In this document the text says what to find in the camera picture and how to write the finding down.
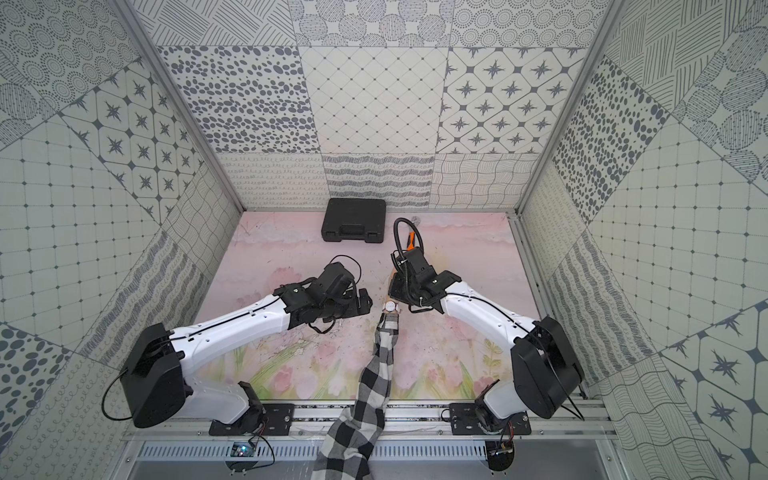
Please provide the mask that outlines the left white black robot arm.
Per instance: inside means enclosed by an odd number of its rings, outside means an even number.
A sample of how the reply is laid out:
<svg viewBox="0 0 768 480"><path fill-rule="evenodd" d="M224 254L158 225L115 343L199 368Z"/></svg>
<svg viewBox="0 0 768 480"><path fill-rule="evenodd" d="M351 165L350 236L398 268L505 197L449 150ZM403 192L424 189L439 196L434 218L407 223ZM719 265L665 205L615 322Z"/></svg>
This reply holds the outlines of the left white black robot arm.
<svg viewBox="0 0 768 480"><path fill-rule="evenodd" d="M255 303L212 320L166 329L157 323L138 336L119 377L139 429L172 418L207 419L213 436L256 433L266 408L250 383L235 386L203 380L199 370L211 361L273 334L317 322L368 314L373 301L341 263L317 277L282 285Z"/></svg>

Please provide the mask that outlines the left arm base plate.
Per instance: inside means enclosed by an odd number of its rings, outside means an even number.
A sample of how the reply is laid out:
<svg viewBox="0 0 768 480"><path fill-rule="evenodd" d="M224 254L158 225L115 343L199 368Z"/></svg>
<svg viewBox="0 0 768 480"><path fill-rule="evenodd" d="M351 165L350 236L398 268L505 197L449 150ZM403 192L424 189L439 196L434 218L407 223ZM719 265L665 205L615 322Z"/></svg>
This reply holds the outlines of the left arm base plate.
<svg viewBox="0 0 768 480"><path fill-rule="evenodd" d="M233 424L212 421L210 436L237 436L259 433L262 436L288 436L293 421L295 405L292 403L268 403L251 407Z"/></svg>

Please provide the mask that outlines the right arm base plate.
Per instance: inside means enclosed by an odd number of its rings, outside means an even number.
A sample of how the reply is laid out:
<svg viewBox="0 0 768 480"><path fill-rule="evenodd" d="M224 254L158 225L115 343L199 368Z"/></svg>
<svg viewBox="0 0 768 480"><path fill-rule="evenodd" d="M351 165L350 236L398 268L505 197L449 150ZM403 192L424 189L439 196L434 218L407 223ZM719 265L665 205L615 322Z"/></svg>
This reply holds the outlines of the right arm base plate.
<svg viewBox="0 0 768 480"><path fill-rule="evenodd" d="M455 402L448 406L447 419L455 436L493 435L502 431L514 435L532 433L529 416L525 411L502 419L475 403Z"/></svg>

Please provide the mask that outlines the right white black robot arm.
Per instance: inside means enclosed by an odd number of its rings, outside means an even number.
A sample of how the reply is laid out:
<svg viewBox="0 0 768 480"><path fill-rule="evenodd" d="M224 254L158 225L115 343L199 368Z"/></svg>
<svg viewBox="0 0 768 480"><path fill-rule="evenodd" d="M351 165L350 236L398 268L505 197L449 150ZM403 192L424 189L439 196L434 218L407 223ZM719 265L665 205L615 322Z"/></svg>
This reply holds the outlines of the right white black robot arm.
<svg viewBox="0 0 768 480"><path fill-rule="evenodd" d="M420 247L391 253L389 295L413 313L435 311L482 334L511 358L512 379L495 380L475 399L482 427L495 433L517 414L549 419L572 401L583 369L554 318L535 320L486 298L458 275L438 273Z"/></svg>

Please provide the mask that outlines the checkered sleeve forearm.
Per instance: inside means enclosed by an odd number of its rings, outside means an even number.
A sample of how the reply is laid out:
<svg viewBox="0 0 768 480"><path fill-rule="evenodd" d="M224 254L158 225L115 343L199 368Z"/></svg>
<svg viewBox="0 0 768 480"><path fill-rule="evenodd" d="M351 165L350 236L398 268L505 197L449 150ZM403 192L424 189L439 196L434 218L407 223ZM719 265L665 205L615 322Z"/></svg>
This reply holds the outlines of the checkered sleeve forearm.
<svg viewBox="0 0 768 480"><path fill-rule="evenodd" d="M369 460L385 429L391 397L399 312L382 312L373 356L362 370L354 404L329 428L313 464L313 479L370 479Z"/></svg>

